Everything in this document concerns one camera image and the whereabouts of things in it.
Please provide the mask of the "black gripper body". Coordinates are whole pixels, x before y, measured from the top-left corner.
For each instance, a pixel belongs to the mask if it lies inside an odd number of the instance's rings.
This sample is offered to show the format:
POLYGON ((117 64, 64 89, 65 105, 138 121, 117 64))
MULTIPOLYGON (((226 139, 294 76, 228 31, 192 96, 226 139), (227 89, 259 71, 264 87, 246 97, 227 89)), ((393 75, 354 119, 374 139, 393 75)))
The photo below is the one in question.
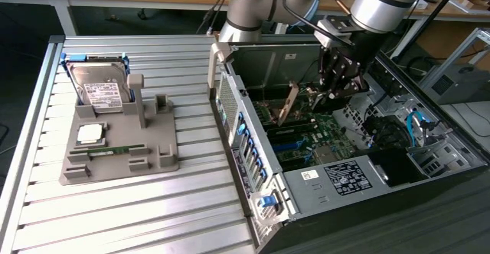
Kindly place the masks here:
POLYGON ((374 33, 369 30, 363 30, 352 32, 350 40, 354 44, 352 47, 334 47, 330 49, 330 53, 338 51, 351 61, 360 64, 358 70, 365 70, 367 64, 373 62, 373 59, 379 52, 383 43, 387 40, 387 34, 374 33))

